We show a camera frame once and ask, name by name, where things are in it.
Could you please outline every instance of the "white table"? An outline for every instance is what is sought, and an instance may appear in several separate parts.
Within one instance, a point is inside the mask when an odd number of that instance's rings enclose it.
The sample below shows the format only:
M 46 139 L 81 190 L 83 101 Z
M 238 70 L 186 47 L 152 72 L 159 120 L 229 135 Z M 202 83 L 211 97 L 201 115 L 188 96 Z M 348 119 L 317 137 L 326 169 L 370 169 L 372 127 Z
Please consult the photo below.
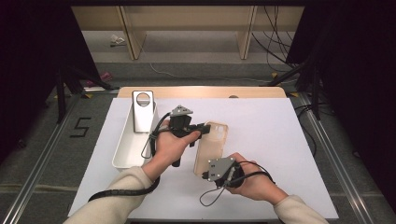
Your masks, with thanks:
M 111 164 L 132 100 L 116 98 L 108 111 L 69 216 L 119 173 Z M 223 156 L 240 152 L 267 169 L 288 194 L 297 194 L 327 219 L 338 218 L 287 98 L 156 99 L 160 117 L 177 105 L 193 110 L 191 124 L 208 120 L 229 125 Z M 277 219 L 269 203 L 255 202 L 224 190 L 217 202 L 204 207 L 199 197 L 215 188 L 193 173 L 196 148 L 187 148 L 180 167 L 169 167 L 161 183 L 129 218 L 177 221 L 266 221 Z M 219 191 L 207 194 L 209 203 Z

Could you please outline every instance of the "metal rail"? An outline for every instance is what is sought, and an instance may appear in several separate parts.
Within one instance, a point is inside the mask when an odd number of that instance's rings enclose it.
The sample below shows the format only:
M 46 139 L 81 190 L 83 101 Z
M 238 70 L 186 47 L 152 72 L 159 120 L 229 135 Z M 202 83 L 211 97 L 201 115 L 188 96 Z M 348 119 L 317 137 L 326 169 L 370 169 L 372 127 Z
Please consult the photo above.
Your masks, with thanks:
M 303 103 L 303 105 L 310 104 L 308 97 L 304 93 L 301 94 L 300 101 Z M 352 179 L 349 177 L 344 164 L 341 162 L 340 157 L 333 147 L 332 142 L 329 136 L 326 134 L 326 131 L 324 130 L 320 120 L 317 120 L 311 111 L 308 111 L 308 117 L 315 129 L 316 134 L 318 135 L 319 141 L 322 144 L 327 157 L 329 158 L 330 164 L 332 165 L 332 168 L 337 175 L 338 180 L 340 181 L 341 187 L 343 188 L 359 223 L 374 223 L 366 203 L 353 184 Z
M 81 95 L 76 94 L 73 95 L 71 101 L 69 103 L 69 108 L 67 109 L 64 118 L 60 123 L 57 123 L 55 126 L 54 131 L 52 132 L 49 141 L 47 142 L 46 146 L 44 147 L 43 152 L 41 153 L 40 157 L 38 158 L 37 162 L 35 163 L 35 167 L 33 168 L 32 172 L 29 174 L 28 178 L 26 179 L 25 183 L 23 184 L 21 191 L 19 192 L 18 196 L 9 207 L 7 212 L 6 218 L 3 220 L 3 223 L 18 223 L 24 208 L 29 203 L 29 200 L 35 190 L 35 186 L 39 181 L 40 177 L 42 176 L 49 160 L 52 155 L 52 152 L 56 148 L 59 138 L 64 130 L 64 126 L 67 123 L 67 119 L 70 116 L 73 108 L 77 104 Z

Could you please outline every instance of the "phone case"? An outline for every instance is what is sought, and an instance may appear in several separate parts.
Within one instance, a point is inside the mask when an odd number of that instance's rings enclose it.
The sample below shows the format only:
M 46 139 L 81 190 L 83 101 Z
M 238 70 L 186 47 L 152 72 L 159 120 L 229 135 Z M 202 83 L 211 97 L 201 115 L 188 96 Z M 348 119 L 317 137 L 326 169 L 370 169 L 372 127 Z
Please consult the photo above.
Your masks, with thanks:
M 209 170 L 209 160 L 222 157 L 228 133 L 228 126 L 224 123 L 208 121 L 206 124 L 210 125 L 210 133 L 202 135 L 195 157 L 194 173 L 198 176 Z

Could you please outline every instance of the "white tray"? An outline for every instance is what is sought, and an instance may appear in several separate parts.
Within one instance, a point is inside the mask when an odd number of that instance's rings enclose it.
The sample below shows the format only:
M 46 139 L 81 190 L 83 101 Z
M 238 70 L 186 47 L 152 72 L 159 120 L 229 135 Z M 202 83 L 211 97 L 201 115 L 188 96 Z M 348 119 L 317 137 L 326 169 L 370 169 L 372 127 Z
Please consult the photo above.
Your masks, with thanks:
M 128 116 L 120 136 L 120 141 L 113 157 L 113 166 L 119 170 L 128 169 L 132 166 L 141 166 L 151 159 L 151 152 L 148 142 L 149 133 L 134 132 L 133 113 L 133 107 L 131 106 L 129 108 Z M 159 120 L 157 105 L 154 102 L 151 132 L 155 129 Z

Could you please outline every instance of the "white sleeve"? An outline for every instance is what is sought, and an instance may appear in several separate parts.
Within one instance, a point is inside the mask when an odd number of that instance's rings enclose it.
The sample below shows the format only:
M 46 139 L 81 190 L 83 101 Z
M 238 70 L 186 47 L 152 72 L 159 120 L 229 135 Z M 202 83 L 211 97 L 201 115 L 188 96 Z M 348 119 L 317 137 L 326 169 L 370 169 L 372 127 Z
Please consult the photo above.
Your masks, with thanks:
M 141 167 L 122 171 L 108 189 L 147 189 L 152 181 Z M 136 209 L 146 195 L 112 196 L 90 201 L 77 210 L 65 223 L 125 223 L 129 214 Z
M 275 213 L 285 223 L 328 223 L 297 195 L 290 195 L 274 206 Z

